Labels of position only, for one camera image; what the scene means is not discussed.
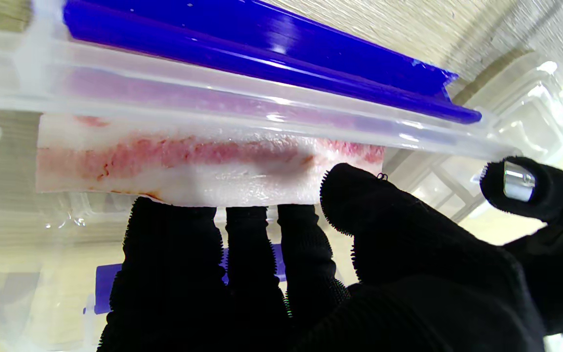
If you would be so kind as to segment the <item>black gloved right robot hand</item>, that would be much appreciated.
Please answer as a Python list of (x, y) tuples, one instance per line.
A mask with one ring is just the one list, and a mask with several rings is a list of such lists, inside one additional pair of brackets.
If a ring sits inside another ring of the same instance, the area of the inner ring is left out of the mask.
[(522, 265), (411, 194), (346, 163), (320, 188), (326, 220), (353, 237), (348, 289), (314, 205), (278, 206), (287, 292), (265, 207), (137, 198), (99, 352), (542, 352)]

